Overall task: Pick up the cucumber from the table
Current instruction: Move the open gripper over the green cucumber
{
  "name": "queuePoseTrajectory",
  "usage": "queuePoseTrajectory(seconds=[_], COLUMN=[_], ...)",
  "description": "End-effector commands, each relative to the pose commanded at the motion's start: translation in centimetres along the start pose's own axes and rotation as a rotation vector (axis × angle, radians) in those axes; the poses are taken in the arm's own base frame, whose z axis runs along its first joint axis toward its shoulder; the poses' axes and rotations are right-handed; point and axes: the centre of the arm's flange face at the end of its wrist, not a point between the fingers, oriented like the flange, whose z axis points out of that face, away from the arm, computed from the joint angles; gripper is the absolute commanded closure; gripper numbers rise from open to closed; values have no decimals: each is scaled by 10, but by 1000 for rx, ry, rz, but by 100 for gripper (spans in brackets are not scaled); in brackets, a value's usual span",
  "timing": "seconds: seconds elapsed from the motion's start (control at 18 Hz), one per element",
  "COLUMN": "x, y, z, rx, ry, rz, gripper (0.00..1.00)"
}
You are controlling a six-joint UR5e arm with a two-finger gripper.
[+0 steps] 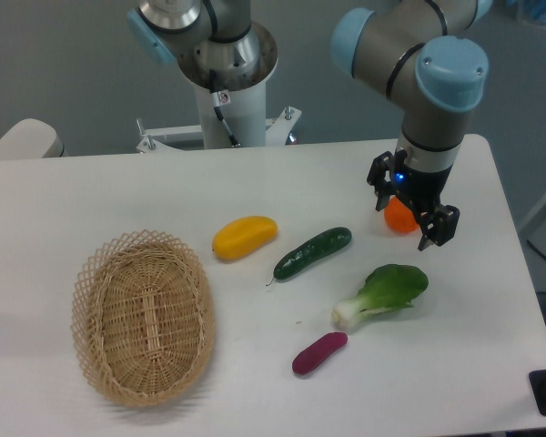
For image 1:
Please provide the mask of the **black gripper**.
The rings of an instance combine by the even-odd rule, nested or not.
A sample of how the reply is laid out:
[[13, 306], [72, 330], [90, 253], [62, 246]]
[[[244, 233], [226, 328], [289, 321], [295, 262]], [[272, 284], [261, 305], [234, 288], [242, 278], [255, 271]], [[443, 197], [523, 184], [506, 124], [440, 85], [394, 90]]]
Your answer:
[[442, 246], [454, 238], [460, 210], [452, 205], [441, 205], [451, 167], [436, 172], [425, 172], [406, 164], [408, 152], [397, 150], [394, 156], [384, 152], [374, 158], [367, 176], [373, 187], [377, 211], [387, 207], [395, 195], [415, 215], [420, 216], [421, 239], [418, 250]]

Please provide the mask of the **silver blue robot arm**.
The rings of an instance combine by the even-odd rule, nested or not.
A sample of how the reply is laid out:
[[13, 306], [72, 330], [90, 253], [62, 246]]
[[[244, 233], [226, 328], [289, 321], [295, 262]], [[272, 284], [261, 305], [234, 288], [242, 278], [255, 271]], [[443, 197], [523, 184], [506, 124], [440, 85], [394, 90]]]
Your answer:
[[[335, 65], [404, 113], [396, 149], [373, 160], [367, 181], [377, 209], [392, 198], [410, 209], [421, 249], [447, 243], [459, 222], [440, 195], [489, 71], [483, 49], [459, 33], [489, 9], [487, 1], [403, 1], [385, 15], [356, 8], [331, 37]], [[196, 89], [206, 148], [271, 139], [265, 84], [278, 50], [249, 2], [141, 1], [127, 22], [152, 59], [176, 63]]]

